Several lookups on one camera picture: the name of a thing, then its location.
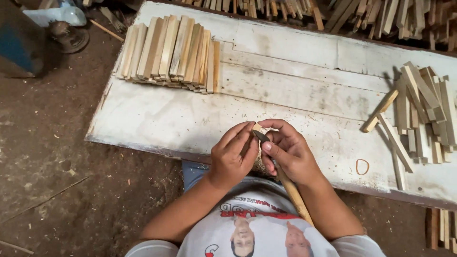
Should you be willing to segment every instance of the printed face on shirt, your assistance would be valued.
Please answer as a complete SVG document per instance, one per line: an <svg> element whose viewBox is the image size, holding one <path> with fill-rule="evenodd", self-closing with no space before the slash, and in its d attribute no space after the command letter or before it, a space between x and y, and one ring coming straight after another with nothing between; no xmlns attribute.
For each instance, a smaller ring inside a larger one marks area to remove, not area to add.
<svg viewBox="0 0 457 257"><path fill-rule="evenodd" d="M287 257L312 257L311 244L305 238L303 231L287 222L286 234Z"/></svg>
<svg viewBox="0 0 457 257"><path fill-rule="evenodd" d="M239 257L252 256L254 253L254 232L249 227L249 220L238 217L235 220L235 231L230 241L233 254Z"/></svg>

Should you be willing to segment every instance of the hand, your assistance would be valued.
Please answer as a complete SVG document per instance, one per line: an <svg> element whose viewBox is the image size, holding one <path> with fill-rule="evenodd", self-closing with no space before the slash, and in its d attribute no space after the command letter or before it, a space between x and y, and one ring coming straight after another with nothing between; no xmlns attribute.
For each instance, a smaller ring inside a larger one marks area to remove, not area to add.
<svg viewBox="0 0 457 257"><path fill-rule="evenodd" d="M211 149L211 169L209 180L216 188L231 189L252 169L259 154L259 139L251 137L255 122L243 122L229 129ZM241 156L241 150L249 142L249 147Z"/></svg>
<svg viewBox="0 0 457 257"><path fill-rule="evenodd" d="M302 185L310 184L316 177L323 176L305 138L285 120L266 119L258 122L263 128L273 128L266 136L271 142L262 144L262 162L267 171L277 172L270 157L281 165L289 178Z"/></svg>

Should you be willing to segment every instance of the person's left hand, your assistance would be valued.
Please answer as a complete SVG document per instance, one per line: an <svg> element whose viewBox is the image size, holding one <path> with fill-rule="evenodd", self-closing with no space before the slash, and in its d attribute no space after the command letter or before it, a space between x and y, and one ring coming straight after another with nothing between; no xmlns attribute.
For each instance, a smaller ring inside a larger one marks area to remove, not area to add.
<svg viewBox="0 0 457 257"><path fill-rule="evenodd" d="M243 122L229 129L211 149L209 180L220 189L231 189L252 169L259 154L259 139L253 137L244 156L241 150L250 139L255 122Z"/></svg>

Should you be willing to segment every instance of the fingernail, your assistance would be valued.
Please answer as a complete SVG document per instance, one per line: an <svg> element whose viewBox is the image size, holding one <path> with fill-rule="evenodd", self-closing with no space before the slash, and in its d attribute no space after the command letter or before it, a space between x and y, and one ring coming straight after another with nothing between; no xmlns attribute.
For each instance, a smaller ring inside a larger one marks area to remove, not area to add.
<svg viewBox="0 0 457 257"><path fill-rule="evenodd" d="M265 142L263 143L263 149L265 149L266 151L270 151L271 150L271 143L270 142Z"/></svg>

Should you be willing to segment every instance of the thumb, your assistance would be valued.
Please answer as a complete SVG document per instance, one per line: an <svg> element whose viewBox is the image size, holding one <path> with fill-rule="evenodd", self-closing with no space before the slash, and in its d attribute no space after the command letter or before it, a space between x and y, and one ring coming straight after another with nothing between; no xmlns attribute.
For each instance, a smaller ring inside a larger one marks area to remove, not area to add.
<svg viewBox="0 0 457 257"><path fill-rule="evenodd" d="M281 165L286 165L292 160L292 155L288 154L286 151L281 149L281 147L272 142L264 142L262 144L262 151L267 153Z"/></svg>

